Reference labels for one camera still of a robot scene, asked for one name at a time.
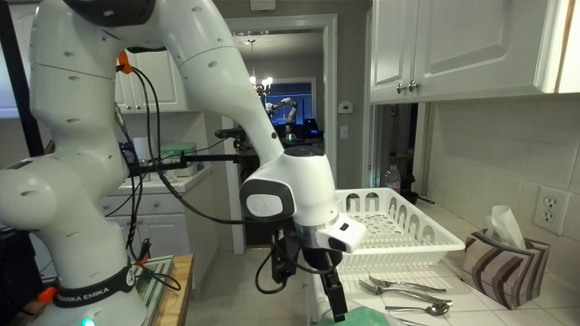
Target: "green object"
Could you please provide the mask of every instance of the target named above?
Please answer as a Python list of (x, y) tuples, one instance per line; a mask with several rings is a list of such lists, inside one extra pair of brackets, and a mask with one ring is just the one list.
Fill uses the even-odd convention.
[(335, 322), (332, 317), (325, 317), (319, 326), (390, 326), (388, 319), (377, 309), (370, 309), (366, 306), (354, 308), (346, 313), (346, 320)]

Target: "silverware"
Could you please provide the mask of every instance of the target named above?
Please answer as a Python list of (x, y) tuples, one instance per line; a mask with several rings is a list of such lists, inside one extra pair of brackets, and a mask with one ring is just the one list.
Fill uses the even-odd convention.
[(426, 284), (419, 284), (419, 282), (392, 282), (392, 281), (377, 279), (372, 275), (368, 275), (368, 279), (381, 288), (392, 288), (395, 284), (401, 284), (401, 286), (408, 286), (408, 288), (421, 290), (421, 291), (437, 291), (437, 293), (448, 291), (446, 288), (435, 288), (435, 286), (426, 286)]
[(403, 326), (428, 326), (428, 324), (421, 324), (421, 322), (415, 322), (415, 320), (410, 320), (410, 319), (401, 319), (401, 317), (395, 317), (395, 315), (390, 315), (390, 319), (399, 320)]
[(412, 297), (412, 299), (417, 299), (417, 300), (424, 300), (424, 302), (432, 302), (432, 304), (446, 304), (446, 306), (453, 306), (453, 300), (450, 299), (441, 299), (441, 297), (433, 297), (433, 295), (426, 295), (426, 293), (421, 293), (421, 291), (412, 291), (412, 290), (395, 290), (395, 288), (381, 288), (377, 284), (370, 284), (363, 279), (359, 279), (359, 284), (374, 293), (374, 295), (383, 295), (383, 293), (399, 293), (399, 295), (404, 295), (404, 297)]
[(422, 309), (433, 317), (441, 317), (441, 315), (446, 315), (451, 309), (451, 306), (439, 302), (439, 304), (430, 304), (426, 308), (422, 308), (422, 306), (384, 306), (384, 309)]

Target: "electrical outlet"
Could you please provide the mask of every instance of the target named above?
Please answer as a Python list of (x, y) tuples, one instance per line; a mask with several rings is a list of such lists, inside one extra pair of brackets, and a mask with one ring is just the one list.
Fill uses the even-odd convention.
[(569, 199), (569, 194), (562, 190), (540, 186), (537, 212), (533, 217), (535, 224), (553, 233), (562, 233), (564, 217), (567, 212), (567, 199)]

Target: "drawer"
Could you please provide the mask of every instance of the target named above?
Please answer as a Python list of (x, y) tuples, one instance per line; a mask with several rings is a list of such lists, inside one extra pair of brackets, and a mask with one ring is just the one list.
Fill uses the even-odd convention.
[[(103, 213), (111, 213), (116, 210), (127, 195), (107, 195), (102, 199)], [(140, 203), (140, 215), (154, 215), (154, 213), (176, 213), (183, 212), (183, 204), (172, 194), (143, 194)], [(123, 208), (120, 208), (114, 215), (129, 215), (131, 213), (131, 199)]]

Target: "white cabinet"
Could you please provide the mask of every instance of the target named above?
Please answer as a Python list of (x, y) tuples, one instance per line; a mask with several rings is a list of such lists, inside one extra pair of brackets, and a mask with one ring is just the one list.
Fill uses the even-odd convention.
[(580, 36), (567, 11), (567, 0), (374, 0), (372, 101), (580, 92), (564, 79), (578, 70), (566, 61)]
[(372, 12), (370, 98), (375, 103), (401, 101), (413, 78), (417, 2), (375, 0)]
[[(138, 67), (152, 81), (161, 112), (185, 112), (196, 110), (190, 107), (185, 96), (183, 81), (180, 70), (167, 50), (158, 52), (127, 52), (131, 65)], [(147, 99), (151, 112), (156, 112), (156, 101), (151, 90), (147, 90)], [(147, 101), (143, 94), (143, 85), (136, 74), (118, 72), (116, 94), (114, 94), (122, 112), (147, 112)]]
[[(31, 29), (36, 12), (36, 5), (9, 5), (15, 32), (18, 40), (18, 49), (24, 63), (24, 70), (29, 76), (31, 63), (29, 63), (29, 41), (31, 41)], [(4, 50), (0, 49), (0, 119), (4, 118), (18, 118), (18, 108), (13, 94), (13, 85), (7, 74)]]

